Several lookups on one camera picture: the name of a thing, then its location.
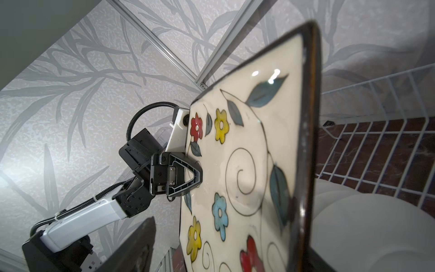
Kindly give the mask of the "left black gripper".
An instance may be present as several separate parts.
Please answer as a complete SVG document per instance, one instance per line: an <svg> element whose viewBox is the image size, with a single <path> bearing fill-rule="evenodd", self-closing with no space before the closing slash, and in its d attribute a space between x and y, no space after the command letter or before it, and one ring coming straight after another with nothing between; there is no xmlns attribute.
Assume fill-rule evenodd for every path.
<svg viewBox="0 0 435 272"><path fill-rule="evenodd" d="M181 197L202 183L202 168L184 153L156 153L135 169L153 197Z"/></svg>

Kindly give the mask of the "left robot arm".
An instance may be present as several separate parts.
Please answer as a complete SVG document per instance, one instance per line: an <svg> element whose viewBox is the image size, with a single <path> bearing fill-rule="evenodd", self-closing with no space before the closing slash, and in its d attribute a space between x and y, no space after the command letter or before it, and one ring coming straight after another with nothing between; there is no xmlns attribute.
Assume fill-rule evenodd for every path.
<svg viewBox="0 0 435 272"><path fill-rule="evenodd" d="M166 147L147 129L131 136L120 157L135 175L94 198L36 223L22 249L32 272L90 272L97 267L89 234L106 225L132 218L148 209L157 195L168 201L186 195L202 182L202 170L186 157L188 127L175 125Z"/></svg>

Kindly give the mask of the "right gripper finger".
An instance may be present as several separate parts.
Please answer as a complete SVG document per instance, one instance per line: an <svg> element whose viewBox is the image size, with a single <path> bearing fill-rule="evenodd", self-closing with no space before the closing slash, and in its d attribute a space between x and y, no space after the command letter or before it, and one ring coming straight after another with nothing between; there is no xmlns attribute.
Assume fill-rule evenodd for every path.
<svg viewBox="0 0 435 272"><path fill-rule="evenodd" d="M147 218L97 272L149 272L156 236L155 218Z"/></svg>

